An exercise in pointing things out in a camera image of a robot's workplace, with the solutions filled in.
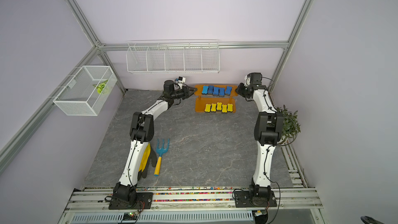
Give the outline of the blue whiteboard eraser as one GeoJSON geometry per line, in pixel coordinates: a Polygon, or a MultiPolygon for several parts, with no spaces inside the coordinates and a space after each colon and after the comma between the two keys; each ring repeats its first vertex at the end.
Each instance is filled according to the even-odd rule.
{"type": "Polygon", "coordinates": [[[224,97],[225,96],[225,88],[220,87],[218,95],[219,95],[219,97],[224,97]]]}
{"type": "Polygon", "coordinates": [[[207,95],[208,94],[208,86],[203,86],[202,94],[203,95],[207,95]]]}
{"type": "Polygon", "coordinates": [[[214,87],[214,88],[213,88],[212,95],[213,95],[213,96],[219,96],[219,91],[220,91],[220,88],[219,88],[219,87],[214,87]]]}
{"type": "Polygon", "coordinates": [[[213,95],[213,91],[214,91],[214,86],[213,86],[213,85],[209,85],[209,86],[208,86],[207,94],[208,94],[208,95],[213,95]]]}
{"type": "Polygon", "coordinates": [[[232,92],[232,87],[231,86],[226,86],[225,95],[230,96],[231,92],[232,92]]]}

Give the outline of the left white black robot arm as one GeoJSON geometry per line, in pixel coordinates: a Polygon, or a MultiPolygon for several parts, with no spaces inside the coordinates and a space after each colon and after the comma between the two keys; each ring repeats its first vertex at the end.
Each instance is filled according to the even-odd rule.
{"type": "Polygon", "coordinates": [[[123,173],[113,189],[110,209],[129,209],[139,202],[136,195],[138,174],[145,150],[154,136],[154,121],[171,108],[175,100],[187,99],[197,90],[186,85],[182,77],[178,81],[166,80],[162,95],[157,101],[148,109],[133,114],[130,151],[123,173]]]}

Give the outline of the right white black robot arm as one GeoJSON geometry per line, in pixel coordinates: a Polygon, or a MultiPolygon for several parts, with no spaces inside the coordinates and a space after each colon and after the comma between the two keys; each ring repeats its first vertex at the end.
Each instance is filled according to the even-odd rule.
{"type": "Polygon", "coordinates": [[[270,201],[272,157],[283,135],[284,116],[274,107],[267,86],[262,84],[261,73],[250,73],[245,81],[238,85],[236,93],[246,100],[253,100],[258,108],[258,117],[254,128],[257,142],[256,169],[249,187],[250,199],[270,201]]]}

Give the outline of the orange two-tier wooden shelf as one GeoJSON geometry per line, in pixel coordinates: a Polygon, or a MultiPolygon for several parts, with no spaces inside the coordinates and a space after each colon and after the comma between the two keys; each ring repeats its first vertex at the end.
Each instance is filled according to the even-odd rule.
{"type": "MultiPolygon", "coordinates": [[[[219,97],[219,96],[213,96],[213,95],[203,95],[202,94],[202,89],[203,86],[209,86],[207,85],[195,85],[195,87],[198,89],[197,92],[194,93],[194,95],[197,96],[197,99],[195,101],[195,111],[197,113],[205,113],[205,105],[206,104],[212,104],[212,103],[217,103],[221,102],[222,104],[234,104],[234,112],[236,112],[236,100],[235,97],[237,97],[237,93],[235,92],[235,89],[237,88],[237,85],[215,85],[214,87],[222,87],[225,88],[226,86],[231,86],[232,87],[232,92],[231,95],[225,95],[224,97],[219,97]]],[[[210,112],[210,113],[222,113],[221,111],[216,111],[216,112],[210,112]]]]}

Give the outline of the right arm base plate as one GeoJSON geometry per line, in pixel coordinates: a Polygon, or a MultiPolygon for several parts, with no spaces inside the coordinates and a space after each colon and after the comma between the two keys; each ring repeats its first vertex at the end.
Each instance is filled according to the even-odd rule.
{"type": "Polygon", "coordinates": [[[250,207],[276,207],[278,205],[275,194],[273,191],[269,195],[266,193],[266,197],[260,197],[260,194],[253,196],[250,195],[249,191],[246,190],[234,190],[232,192],[232,198],[237,208],[250,208],[250,207]]]}

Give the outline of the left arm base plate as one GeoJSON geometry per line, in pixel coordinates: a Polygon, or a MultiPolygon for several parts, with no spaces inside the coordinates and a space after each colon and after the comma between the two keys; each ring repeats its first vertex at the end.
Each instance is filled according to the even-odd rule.
{"type": "Polygon", "coordinates": [[[126,210],[126,209],[150,209],[153,200],[152,192],[138,191],[130,194],[126,200],[112,196],[108,209],[126,210]]]}

